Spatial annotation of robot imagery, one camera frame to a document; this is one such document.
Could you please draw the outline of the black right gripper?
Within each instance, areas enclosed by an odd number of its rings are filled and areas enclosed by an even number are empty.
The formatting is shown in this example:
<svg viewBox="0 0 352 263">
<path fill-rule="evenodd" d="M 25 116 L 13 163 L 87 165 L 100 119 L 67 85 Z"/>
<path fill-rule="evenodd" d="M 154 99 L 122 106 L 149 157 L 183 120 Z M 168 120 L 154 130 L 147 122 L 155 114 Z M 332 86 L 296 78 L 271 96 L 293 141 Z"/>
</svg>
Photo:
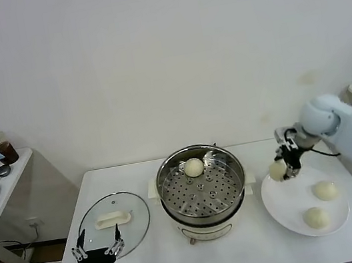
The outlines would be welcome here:
<svg viewBox="0 0 352 263">
<path fill-rule="evenodd" d="M 284 160 L 288 168 L 285 170 L 283 180 L 289 180 L 295 178 L 301 170 L 300 158 L 302 157 L 302 151 L 300 148 L 294 148 L 292 146 L 279 146 L 275 151 L 275 162 Z"/>
</svg>

